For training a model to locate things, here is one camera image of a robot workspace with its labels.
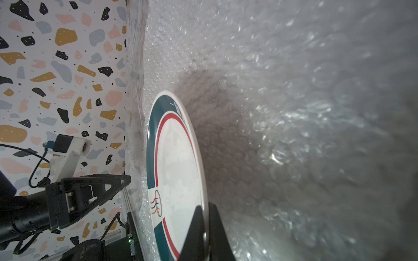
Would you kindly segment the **clear bubble wrap sheet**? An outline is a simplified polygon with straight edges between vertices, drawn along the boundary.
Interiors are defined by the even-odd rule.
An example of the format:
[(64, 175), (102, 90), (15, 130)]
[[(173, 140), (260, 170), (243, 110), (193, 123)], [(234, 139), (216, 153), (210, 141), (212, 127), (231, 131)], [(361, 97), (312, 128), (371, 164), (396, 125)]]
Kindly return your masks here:
[(126, 170), (146, 260), (157, 94), (239, 261), (418, 258), (417, 1), (128, 1)]

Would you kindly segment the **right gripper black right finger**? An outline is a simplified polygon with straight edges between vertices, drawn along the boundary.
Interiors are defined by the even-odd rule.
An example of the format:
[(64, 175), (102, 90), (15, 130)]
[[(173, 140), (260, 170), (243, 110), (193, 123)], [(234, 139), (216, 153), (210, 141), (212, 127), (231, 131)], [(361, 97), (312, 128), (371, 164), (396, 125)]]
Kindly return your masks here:
[(210, 261), (235, 261), (218, 208), (211, 202), (209, 203), (209, 230)]

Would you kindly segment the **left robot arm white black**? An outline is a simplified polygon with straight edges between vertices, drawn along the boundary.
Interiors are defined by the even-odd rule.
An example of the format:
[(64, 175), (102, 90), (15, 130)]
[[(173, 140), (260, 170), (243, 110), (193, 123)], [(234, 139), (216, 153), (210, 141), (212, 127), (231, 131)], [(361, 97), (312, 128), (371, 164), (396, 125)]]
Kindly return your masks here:
[(40, 233), (79, 222), (130, 182), (129, 175), (93, 174), (63, 178), (43, 191), (16, 196), (16, 188), (1, 175), (1, 250), (16, 241), (14, 254), (22, 254)]

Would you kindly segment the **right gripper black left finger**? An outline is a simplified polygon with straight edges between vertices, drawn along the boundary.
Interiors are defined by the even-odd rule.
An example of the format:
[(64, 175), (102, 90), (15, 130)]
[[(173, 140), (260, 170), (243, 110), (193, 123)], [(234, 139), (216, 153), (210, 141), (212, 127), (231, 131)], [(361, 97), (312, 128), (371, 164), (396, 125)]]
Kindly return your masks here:
[(203, 261), (205, 259), (204, 233), (205, 222), (202, 207), (196, 206), (178, 261)]

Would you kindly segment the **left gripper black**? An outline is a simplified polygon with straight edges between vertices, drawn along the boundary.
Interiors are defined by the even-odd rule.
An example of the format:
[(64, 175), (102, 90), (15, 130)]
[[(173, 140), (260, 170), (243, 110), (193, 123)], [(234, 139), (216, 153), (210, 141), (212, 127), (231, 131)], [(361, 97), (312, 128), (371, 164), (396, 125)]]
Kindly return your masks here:
[(93, 174), (48, 184), (45, 192), (50, 229), (63, 229), (80, 221), (130, 183), (129, 175)]

